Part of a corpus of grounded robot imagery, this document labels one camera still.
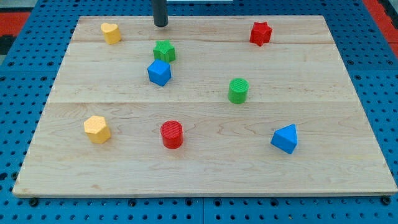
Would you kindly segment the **black cylindrical robot arm tip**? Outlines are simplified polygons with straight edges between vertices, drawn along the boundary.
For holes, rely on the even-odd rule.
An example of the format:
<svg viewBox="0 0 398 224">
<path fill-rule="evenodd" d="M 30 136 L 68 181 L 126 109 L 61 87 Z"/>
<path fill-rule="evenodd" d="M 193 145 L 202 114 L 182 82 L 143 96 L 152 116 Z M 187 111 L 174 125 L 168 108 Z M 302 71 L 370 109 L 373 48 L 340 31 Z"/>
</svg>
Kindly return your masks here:
<svg viewBox="0 0 398 224">
<path fill-rule="evenodd" d="M 168 12 L 166 0 L 151 0 L 154 25 L 165 27 L 168 25 Z"/>
</svg>

